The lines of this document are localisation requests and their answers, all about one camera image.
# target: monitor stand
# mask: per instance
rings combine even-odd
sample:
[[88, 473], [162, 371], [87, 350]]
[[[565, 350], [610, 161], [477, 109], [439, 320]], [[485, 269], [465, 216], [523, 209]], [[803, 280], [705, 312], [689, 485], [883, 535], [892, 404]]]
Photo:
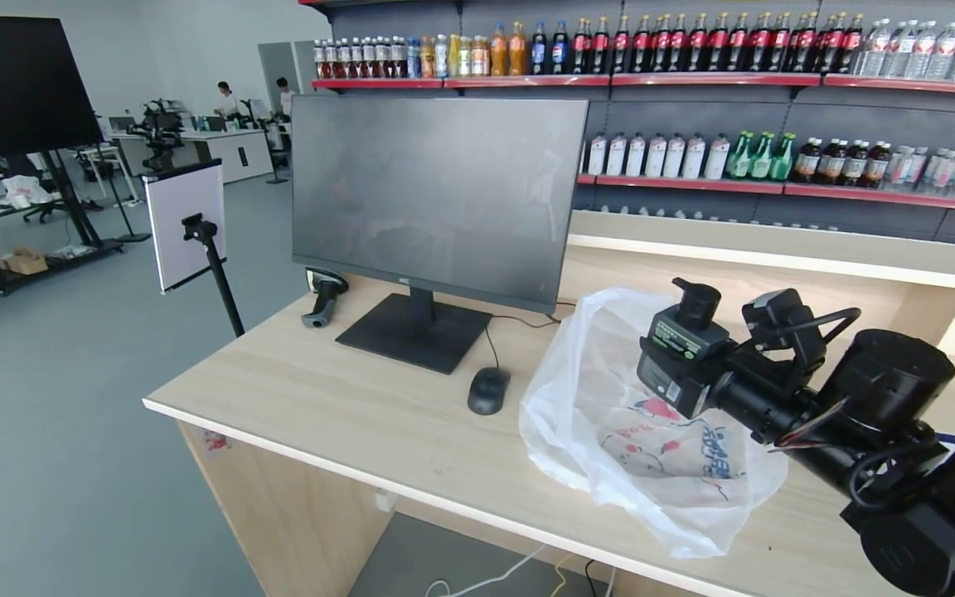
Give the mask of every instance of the monitor stand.
[[448, 375], [490, 320], [491, 313], [435, 303], [433, 292], [412, 288], [410, 296], [386, 296], [337, 342]]

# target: computer monitor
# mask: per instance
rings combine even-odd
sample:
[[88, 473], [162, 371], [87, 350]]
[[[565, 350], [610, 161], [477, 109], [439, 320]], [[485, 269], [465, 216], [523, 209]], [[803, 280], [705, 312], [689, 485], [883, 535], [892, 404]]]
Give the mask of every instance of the computer monitor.
[[410, 287], [338, 342], [451, 373], [489, 313], [553, 313], [588, 102], [293, 102], [293, 260]]

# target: black computer mouse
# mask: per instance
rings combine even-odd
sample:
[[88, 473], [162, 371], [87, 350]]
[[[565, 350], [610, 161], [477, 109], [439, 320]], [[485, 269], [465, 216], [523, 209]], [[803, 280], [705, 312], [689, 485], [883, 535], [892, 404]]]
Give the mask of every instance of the black computer mouse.
[[470, 397], [467, 405], [477, 415], [495, 415], [503, 408], [503, 398], [507, 396], [507, 385], [511, 383], [511, 374], [499, 367], [486, 366], [474, 375], [470, 382]]

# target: office desk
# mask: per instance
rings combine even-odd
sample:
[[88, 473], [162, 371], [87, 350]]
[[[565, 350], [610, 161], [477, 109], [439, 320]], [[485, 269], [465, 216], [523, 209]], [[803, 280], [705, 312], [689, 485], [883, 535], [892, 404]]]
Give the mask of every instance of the office desk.
[[[272, 173], [268, 140], [262, 131], [183, 131], [179, 136], [183, 147], [175, 148], [172, 154], [172, 163], [176, 167], [219, 158], [223, 160], [223, 182], [243, 181]], [[130, 133], [113, 133], [113, 140], [119, 145], [129, 172], [132, 175], [143, 173], [143, 160], [152, 156], [145, 138]]]
[[[717, 273], [709, 262], [570, 246], [561, 296], [610, 284], [648, 288], [662, 277]], [[772, 269], [772, 284], [810, 273]], [[856, 534], [838, 518], [846, 499], [800, 466], [759, 507], [725, 558], [675, 560], [618, 507], [596, 507], [587, 494], [555, 483], [531, 464], [518, 434], [519, 401], [554, 328], [530, 329], [496, 318], [490, 333], [514, 377], [507, 404], [481, 417], [466, 406], [471, 377], [490, 366], [482, 339], [451, 376], [355, 351], [334, 337], [393, 284], [355, 279], [329, 328], [304, 328], [314, 298], [302, 298], [198, 363], [145, 401], [181, 422], [217, 502], [270, 596], [344, 596], [387, 524], [379, 492], [398, 495], [395, 510], [518, 552], [536, 541], [617, 566], [617, 597], [857, 597], [898, 595], [869, 566]], [[754, 295], [766, 282], [740, 280]], [[823, 299], [850, 305], [856, 287], [827, 284]], [[860, 290], [873, 287], [860, 284]], [[494, 313], [531, 313], [439, 296]], [[723, 302], [722, 313], [739, 305]], [[560, 316], [568, 313], [562, 307]], [[892, 316], [875, 313], [873, 321]], [[739, 333], [739, 325], [733, 332]], [[833, 344], [837, 362], [848, 340]], [[830, 373], [832, 366], [820, 371]], [[955, 381], [925, 419], [955, 432]], [[205, 441], [200, 428], [228, 443]], [[606, 579], [605, 566], [595, 577]]]

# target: person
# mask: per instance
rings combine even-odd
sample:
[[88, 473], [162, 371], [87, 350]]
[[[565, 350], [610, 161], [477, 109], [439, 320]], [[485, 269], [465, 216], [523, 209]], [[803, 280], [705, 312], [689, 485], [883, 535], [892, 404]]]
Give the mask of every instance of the person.
[[230, 85], [227, 84], [226, 80], [221, 80], [216, 86], [220, 87], [220, 94], [223, 94], [223, 99], [220, 99], [220, 107], [217, 107], [213, 112], [224, 118], [229, 118], [232, 114], [238, 114], [238, 100], [235, 99], [235, 94], [232, 94]]

